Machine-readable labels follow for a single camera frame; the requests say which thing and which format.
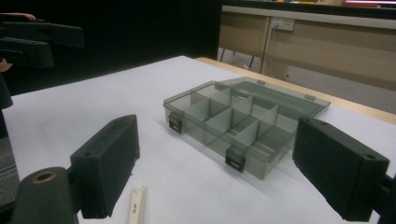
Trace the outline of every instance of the black latch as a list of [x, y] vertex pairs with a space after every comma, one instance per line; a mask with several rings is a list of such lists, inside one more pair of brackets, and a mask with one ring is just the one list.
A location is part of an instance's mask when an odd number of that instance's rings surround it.
[[244, 172], [245, 162], [247, 159], [245, 157], [236, 155], [232, 150], [230, 150], [230, 148], [231, 147], [229, 147], [226, 151], [225, 163], [229, 164], [231, 167], [241, 173]]
[[181, 133], [181, 127], [181, 116], [175, 112], [171, 112], [169, 115], [169, 128], [175, 130], [177, 133]]

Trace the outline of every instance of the plastic organizer box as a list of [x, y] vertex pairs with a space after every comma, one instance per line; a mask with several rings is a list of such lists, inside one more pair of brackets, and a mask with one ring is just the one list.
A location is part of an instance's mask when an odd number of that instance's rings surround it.
[[164, 100], [166, 120], [225, 158], [264, 179], [293, 148], [300, 116], [313, 118], [330, 103], [256, 79], [210, 81]]

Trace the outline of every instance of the floor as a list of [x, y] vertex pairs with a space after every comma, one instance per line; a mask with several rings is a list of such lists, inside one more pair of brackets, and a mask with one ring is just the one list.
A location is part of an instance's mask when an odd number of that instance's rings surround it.
[[[221, 53], [222, 49], [219, 49], [218, 60], [221, 57]], [[254, 58], [251, 67], [249, 67], [251, 58], [251, 56], [246, 54], [225, 50], [222, 62], [253, 72], [259, 72], [259, 59]], [[396, 91], [385, 90], [293, 66], [290, 66], [285, 81], [396, 114]]]

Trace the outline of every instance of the dark background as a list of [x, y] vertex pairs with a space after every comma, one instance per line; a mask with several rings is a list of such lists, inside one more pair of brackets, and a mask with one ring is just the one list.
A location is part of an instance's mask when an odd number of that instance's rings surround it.
[[216, 59], [219, 0], [9, 0], [2, 12], [81, 27], [83, 49], [51, 45], [51, 68], [13, 66], [4, 73], [11, 95], [185, 55]]

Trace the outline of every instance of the electrical outlet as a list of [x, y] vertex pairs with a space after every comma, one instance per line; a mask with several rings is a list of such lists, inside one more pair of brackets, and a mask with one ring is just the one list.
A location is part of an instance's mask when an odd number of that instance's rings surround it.
[[294, 20], [279, 17], [273, 17], [272, 28], [279, 30], [292, 31], [294, 27]]

